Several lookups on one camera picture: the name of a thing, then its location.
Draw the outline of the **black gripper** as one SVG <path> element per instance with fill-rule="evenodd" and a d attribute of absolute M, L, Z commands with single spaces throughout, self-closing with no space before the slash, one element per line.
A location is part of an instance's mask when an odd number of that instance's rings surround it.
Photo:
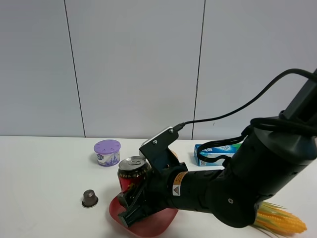
<path fill-rule="evenodd" d="M 152 167 L 146 178 L 146 185 L 140 184 L 117 195 L 119 204 L 125 209 L 117 216 L 125 227 L 143 220 L 166 208 L 188 210 L 179 196 L 172 195 L 176 176 L 188 172 L 186 166 L 158 170 Z"/>

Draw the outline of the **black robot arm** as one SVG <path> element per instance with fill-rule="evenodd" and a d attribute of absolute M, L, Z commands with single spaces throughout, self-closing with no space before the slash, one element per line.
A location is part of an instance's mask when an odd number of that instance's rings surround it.
<path fill-rule="evenodd" d="M 168 127 L 145 141 L 139 154 L 151 169 L 135 188 L 118 195 L 125 227 L 166 208 L 206 212 L 234 228 L 252 224 L 260 204 L 273 197 L 317 157 L 317 74 L 288 69 L 307 82 L 278 116 L 254 118 L 238 137 L 210 141 L 200 150 L 239 143 L 223 170 L 188 171 L 169 149 L 185 126 Z"/>

